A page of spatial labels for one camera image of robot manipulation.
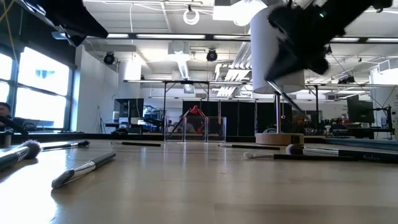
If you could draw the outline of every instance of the computer screen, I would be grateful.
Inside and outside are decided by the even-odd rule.
[[[348,119],[351,122],[374,123],[373,103],[359,100],[347,100]]]
[[[144,117],[144,99],[115,99],[114,110],[119,111],[120,118],[128,118],[129,116],[129,102],[130,102],[130,117],[142,118]]]

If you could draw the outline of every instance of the wooden table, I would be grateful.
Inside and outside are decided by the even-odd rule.
[[[51,189],[65,169],[111,151],[114,161]],[[244,152],[266,151],[92,140],[86,149],[42,152],[0,172],[0,223],[397,222],[395,165],[250,161]]]

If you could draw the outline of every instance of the monitor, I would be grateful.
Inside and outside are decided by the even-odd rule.
[[[129,114],[131,118],[142,118],[144,117],[144,99],[115,99],[114,110],[119,111],[120,118],[128,118]]]
[[[373,103],[359,100],[347,100],[348,119],[351,122],[374,123]]]

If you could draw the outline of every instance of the ceiling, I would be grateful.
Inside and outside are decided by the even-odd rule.
[[[296,1],[303,4],[305,0]],[[202,1],[202,6],[192,6],[193,9],[204,10],[200,13],[200,20],[196,25],[188,25],[183,20],[183,13],[187,8],[184,5],[171,6],[169,4],[145,4],[144,6],[130,4],[104,4],[98,0],[85,0],[85,6],[90,13],[109,32],[173,32],[186,34],[247,34],[249,26],[236,26],[232,21],[214,21],[211,10],[214,0]],[[390,11],[398,12],[398,1],[394,1]],[[375,36],[398,37],[398,14],[382,12],[365,12],[346,29],[350,36]],[[92,44],[98,45],[136,45],[143,59],[151,68],[146,73],[171,73],[178,70],[176,62],[167,60],[169,41],[164,40],[92,40]],[[206,62],[208,49],[214,48],[218,53],[218,60],[234,60],[241,46],[240,42],[199,42],[191,41],[191,61],[188,61],[190,70],[214,71],[216,63]],[[330,70],[324,76],[319,76],[307,71],[306,81],[328,82],[334,75],[344,70],[354,69],[357,82],[368,80],[369,68],[375,63],[386,60],[391,56],[398,56],[398,45],[366,45],[366,44],[333,44],[331,45],[333,56],[327,56],[330,62]],[[129,60],[131,52],[115,52],[120,60]]]

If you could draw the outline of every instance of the round wooden base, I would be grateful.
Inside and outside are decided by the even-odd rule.
[[[288,146],[290,144],[304,145],[304,135],[295,133],[257,133],[256,144],[272,146]]]

